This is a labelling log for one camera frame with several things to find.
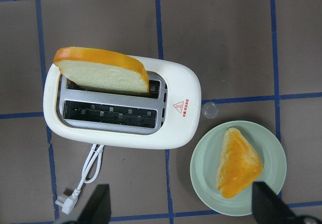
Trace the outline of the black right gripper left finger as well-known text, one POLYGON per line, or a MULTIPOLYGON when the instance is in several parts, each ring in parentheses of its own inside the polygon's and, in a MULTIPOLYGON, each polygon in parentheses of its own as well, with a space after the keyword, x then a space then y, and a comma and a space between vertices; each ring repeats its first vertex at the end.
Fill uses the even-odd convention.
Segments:
POLYGON ((76 223, 109 223, 111 200, 109 184, 99 184, 94 189, 76 223))

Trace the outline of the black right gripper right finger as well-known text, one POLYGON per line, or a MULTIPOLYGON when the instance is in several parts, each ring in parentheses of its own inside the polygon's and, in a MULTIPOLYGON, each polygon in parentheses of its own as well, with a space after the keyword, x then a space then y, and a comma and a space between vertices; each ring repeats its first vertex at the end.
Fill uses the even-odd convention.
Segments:
POLYGON ((294 212, 262 181, 252 184, 252 214, 257 223, 298 223, 294 212))

